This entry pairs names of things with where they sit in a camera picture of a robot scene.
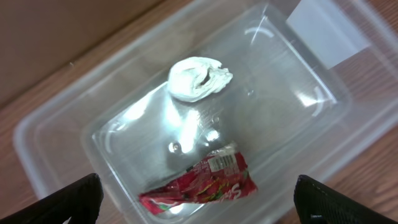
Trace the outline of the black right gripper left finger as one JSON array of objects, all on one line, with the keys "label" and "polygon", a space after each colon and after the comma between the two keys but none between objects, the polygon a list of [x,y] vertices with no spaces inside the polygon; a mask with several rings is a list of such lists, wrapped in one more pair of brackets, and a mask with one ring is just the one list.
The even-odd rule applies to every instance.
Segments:
[{"label": "black right gripper left finger", "polygon": [[91,173],[28,207],[1,219],[1,224],[95,223],[104,198],[98,174]]}]

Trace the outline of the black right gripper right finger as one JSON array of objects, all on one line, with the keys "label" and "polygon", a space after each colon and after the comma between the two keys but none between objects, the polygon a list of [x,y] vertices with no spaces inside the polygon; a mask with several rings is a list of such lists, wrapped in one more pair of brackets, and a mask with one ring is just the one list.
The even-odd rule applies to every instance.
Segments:
[{"label": "black right gripper right finger", "polygon": [[301,223],[397,224],[307,175],[297,179],[294,204]]}]

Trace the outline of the red snack wrapper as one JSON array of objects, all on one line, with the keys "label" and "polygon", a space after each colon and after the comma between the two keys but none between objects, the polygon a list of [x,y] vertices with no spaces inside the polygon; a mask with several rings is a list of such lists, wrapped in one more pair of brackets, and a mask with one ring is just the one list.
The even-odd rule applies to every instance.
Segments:
[{"label": "red snack wrapper", "polygon": [[139,195],[140,203],[157,215],[183,203],[237,200],[257,191],[248,165],[235,143],[211,151],[180,177]]}]

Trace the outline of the white tissue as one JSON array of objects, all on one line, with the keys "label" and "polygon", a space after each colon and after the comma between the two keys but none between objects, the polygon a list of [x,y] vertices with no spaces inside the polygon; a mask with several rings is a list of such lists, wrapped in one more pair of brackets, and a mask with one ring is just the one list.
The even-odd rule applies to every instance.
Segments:
[{"label": "white tissue", "polygon": [[170,68],[167,86],[172,97],[194,103],[220,92],[232,79],[233,74],[220,61],[189,57]]}]

